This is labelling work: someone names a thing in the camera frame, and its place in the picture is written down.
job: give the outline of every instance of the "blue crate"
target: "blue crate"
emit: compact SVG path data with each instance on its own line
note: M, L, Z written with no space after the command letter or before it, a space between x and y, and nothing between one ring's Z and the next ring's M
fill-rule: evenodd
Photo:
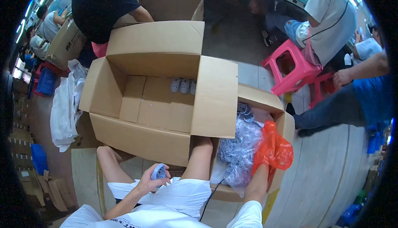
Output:
M48 170L47 155L40 144L32 144L32 161L34 168L39 174L43 174L44 170Z
M41 71L36 91L46 95L52 95L54 93L56 80L57 75L51 69L47 67L44 68Z

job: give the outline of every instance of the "concrete floor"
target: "concrete floor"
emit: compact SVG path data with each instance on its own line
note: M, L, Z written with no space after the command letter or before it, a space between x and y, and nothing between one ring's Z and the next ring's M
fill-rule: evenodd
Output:
M250 15L237 13L222 19L215 32L206 24L202 54L235 61L239 67L239 82L270 91L275 81L272 74L261 67L261 61L275 47L262 43L254 23ZM298 114L308 110L309 88L302 88L291 99ZM49 129L52 98L33 96L33 101L31 129L36 142L47 153L50 174L66 179L76 205L90 204L101 213L103 199L105 209L112 208L115 201L106 182L103 182L103 197L97 191L95 149L73 150L72 156L70 150L60 153L52 144ZM296 137L293 165L286 171L264 227L332 226L365 182L372 159L366 154L366 145L364 129L348 125L309 138ZM137 179L152 163L133 158L122 167ZM202 222L214 228L225 227L240 207L241 203L210 200Z

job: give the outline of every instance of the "orange plastic bag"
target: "orange plastic bag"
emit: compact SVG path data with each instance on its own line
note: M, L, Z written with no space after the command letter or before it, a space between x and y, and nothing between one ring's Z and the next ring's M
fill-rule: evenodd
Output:
M261 164L268 164L272 168L288 169L293 162L293 147L276 131L276 124L266 121L261 129L263 140L253 156L252 175Z

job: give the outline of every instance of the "printed graphic on t-shirt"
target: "printed graphic on t-shirt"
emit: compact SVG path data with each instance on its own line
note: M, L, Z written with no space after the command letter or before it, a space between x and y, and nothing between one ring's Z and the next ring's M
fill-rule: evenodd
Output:
M110 220L118 222L126 228L141 228L141 226L133 225L129 220L125 218L112 218Z

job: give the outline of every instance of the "white shorts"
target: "white shorts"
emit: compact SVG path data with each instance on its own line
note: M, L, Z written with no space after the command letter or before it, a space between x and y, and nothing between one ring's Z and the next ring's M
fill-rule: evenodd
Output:
M113 196L116 199L124 199L131 190L138 185L140 180L134 183L108 183ZM199 179L182 179L173 177L171 184L161 186L156 193L143 196L139 204L162 205L184 213L192 218L199 218L200 209L211 195L210 181Z

